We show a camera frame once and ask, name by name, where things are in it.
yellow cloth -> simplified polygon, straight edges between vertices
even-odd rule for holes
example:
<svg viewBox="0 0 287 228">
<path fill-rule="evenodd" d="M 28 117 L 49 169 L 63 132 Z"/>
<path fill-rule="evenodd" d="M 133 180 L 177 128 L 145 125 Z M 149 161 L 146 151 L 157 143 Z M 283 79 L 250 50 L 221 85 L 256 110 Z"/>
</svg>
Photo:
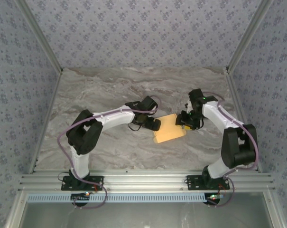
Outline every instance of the yellow cloth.
<svg viewBox="0 0 287 228">
<path fill-rule="evenodd" d="M 186 135 L 186 130 L 182 129 L 182 127 L 179 125 L 175 125 L 176 118 L 176 114 L 166 115 L 157 118 L 161 121 L 161 126 L 159 131 L 154 132 L 155 143 L 162 143 Z"/>
</svg>

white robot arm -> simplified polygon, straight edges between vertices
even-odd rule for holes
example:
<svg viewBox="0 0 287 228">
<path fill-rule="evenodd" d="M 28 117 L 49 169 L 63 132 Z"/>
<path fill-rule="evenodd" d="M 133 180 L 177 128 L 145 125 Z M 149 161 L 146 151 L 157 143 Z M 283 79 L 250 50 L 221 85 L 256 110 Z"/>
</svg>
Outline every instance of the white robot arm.
<svg viewBox="0 0 287 228">
<path fill-rule="evenodd" d="M 220 112 L 218 100 L 214 96 L 205 97 L 201 89 L 194 89 L 189 93 L 189 100 L 185 106 L 187 111 L 182 111 L 178 115 L 177 125 L 184 125 L 187 129 L 196 130 L 203 127 L 201 122 L 203 124 L 203 119 L 207 118 L 223 134 L 221 157 L 213 164 L 206 166 L 202 173 L 207 187 L 217 187 L 216 180 L 222 178 L 231 169 L 255 161 L 254 145 L 238 125 L 240 124 L 248 130 L 257 141 L 256 129 L 252 124 L 244 124 L 236 120 L 222 107 Z"/>
<path fill-rule="evenodd" d="M 88 110 L 83 110 L 74 123 L 92 116 L 100 117 L 84 122 L 66 133 L 68 143 L 71 146 L 74 164 L 74 167 L 71 168 L 71 174 L 74 175 L 74 172 L 76 172 L 82 179 L 89 175 L 89 152 L 96 146 L 100 134 L 109 128 L 120 124 L 133 123 L 139 127 L 158 131 L 161 124 L 160 121 L 149 116 L 151 115 L 149 111 L 152 112 L 157 107 L 157 103 L 147 96 L 141 102 L 126 103 L 120 108 L 103 113 L 91 113 Z"/>
</svg>

gray marble surface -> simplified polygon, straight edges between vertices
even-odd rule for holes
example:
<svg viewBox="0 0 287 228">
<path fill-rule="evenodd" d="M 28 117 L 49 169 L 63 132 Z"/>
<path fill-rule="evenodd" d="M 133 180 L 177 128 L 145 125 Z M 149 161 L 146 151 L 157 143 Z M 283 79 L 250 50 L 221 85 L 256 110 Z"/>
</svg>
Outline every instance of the gray marble surface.
<svg viewBox="0 0 287 228">
<path fill-rule="evenodd" d="M 220 68 L 74 68 L 64 69 L 36 169 L 68 169 L 56 138 L 83 109 L 108 111 L 126 102 L 157 95 L 162 106 L 156 116 L 185 110 L 194 88 L 223 95 L 224 108 L 235 115 Z M 178 139 L 155 144 L 153 132 L 131 131 L 120 125 L 102 133 L 90 154 L 92 169 L 202 169 L 220 157 L 222 135 L 206 120 L 204 128 Z M 67 138 L 61 140 L 69 151 Z"/>
</svg>

metal extrusion bar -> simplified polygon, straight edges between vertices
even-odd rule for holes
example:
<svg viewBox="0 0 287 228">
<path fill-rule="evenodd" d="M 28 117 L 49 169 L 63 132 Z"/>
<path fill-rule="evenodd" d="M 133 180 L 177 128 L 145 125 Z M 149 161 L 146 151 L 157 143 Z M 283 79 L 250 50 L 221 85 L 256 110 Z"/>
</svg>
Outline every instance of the metal extrusion bar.
<svg viewBox="0 0 287 228">
<path fill-rule="evenodd" d="M 234 51 L 233 56 L 230 59 L 228 64 L 229 73 L 232 73 L 237 66 L 237 63 L 240 61 L 244 51 L 252 40 L 255 32 L 257 31 L 259 25 L 261 24 L 264 16 L 266 15 L 268 9 L 270 8 L 273 0 L 262 0 L 258 5 L 246 31 L 244 32 L 236 50 Z"/>
<path fill-rule="evenodd" d="M 28 198 L 27 193 L 25 192 L 17 193 L 4 228 L 19 227 L 27 198 Z"/>
<path fill-rule="evenodd" d="M 18 190 L 37 193 L 61 191 L 61 182 L 57 179 L 60 171 L 35 172 L 23 175 Z M 104 186 L 109 193 L 181 193 L 214 192 L 212 190 L 188 191 L 184 182 L 187 175 L 200 175 L 201 171 L 91 171 L 91 175 L 104 176 Z M 236 192 L 263 192 L 273 190 L 273 178 L 269 173 L 240 171 L 230 175 Z"/>
<path fill-rule="evenodd" d="M 239 120 L 246 123 L 247 118 L 242 108 L 234 79 L 229 72 L 225 71 L 225 75 L 226 75 L 227 83 L 228 83 L 228 86 L 229 86 L 229 89 L 232 95 L 232 99 L 233 99 L 233 102 L 236 108 L 237 117 Z M 262 166 L 260 164 L 258 165 L 258 170 L 259 172 L 262 172 Z M 282 228 L 282 227 L 286 228 L 287 227 L 286 218 L 282 212 L 282 207 L 278 200 L 277 193 L 274 191 L 268 190 L 268 191 L 264 191 L 263 194 L 265 197 L 265 202 L 267 204 L 268 212 L 270 214 L 273 226 L 275 228 Z"/>
<path fill-rule="evenodd" d="M 31 28 L 32 32 L 35 34 L 38 42 L 40 43 L 42 49 L 44 50 L 46 56 L 48 57 L 50 63 L 53 65 L 55 71 L 60 74 L 61 67 L 60 64 L 50 47 L 46 37 L 44 36 L 41 28 L 39 27 L 36 18 L 34 17 L 33 13 L 30 11 L 30 8 L 25 0 L 15 0 L 16 5 L 19 7 L 24 19 L 27 21 L 29 27 Z"/>
<path fill-rule="evenodd" d="M 60 79 L 61 79 L 61 74 L 58 76 L 58 79 L 56 81 L 55 89 L 54 89 L 54 92 L 53 92 L 53 95 L 52 95 L 52 98 L 51 98 L 51 101 L 50 101 L 50 105 L 49 105 L 48 110 L 47 110 L 46 118 L 44 120 L 42 133 L 40 134 L 37 146 L 36 146 L 34 154 L 33 154 L 33 159 L 32 159 L 31 165 L 29 167 L 29 173 L 33 173 L 34 170 L 35 170 L 35 166 L 36 166 L 36 162 L 37 162 L 37 159 L 38 159 L 38 155 L 39 155 L 39 152 L 40 152 L 40 149 L 41 149 L 41 146 L 42 146 L 42 142 L 44 140 L 44 136 L 46 134 L 46 129 L 47 129 L 47 125 L 48 125 L 48 122 L 49 122 L 49 118 L 50 118 L 50 115 L 52 113 L 52 109 L 53 109 L 55 97 L 56 97 L 56 94 L 57 94 L 57 90 L 58 90 L 58 87 L 59 87 Z"/>
</svg>

blue patterned wall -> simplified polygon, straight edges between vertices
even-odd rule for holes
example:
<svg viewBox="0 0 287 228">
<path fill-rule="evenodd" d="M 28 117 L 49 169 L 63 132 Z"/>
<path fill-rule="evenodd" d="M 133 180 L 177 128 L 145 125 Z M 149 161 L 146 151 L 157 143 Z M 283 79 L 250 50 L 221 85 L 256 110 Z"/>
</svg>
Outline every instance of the blue patterned wall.
<svg viewBox="0 0 287 228">
<path fill-rule="evenodd" d="M 260 0 L 27 2 L 62 67 L 222 67 Z"/>
<path fill-rule="evenodd" d="M 233 76 L 287 215 L 287 0 L 273 2 Z"/>
<path fill-rule="evenodd" d="M 0 0 L 0 227 L 27 173 L 57 75 L 13 0 Z"/>
</svg>

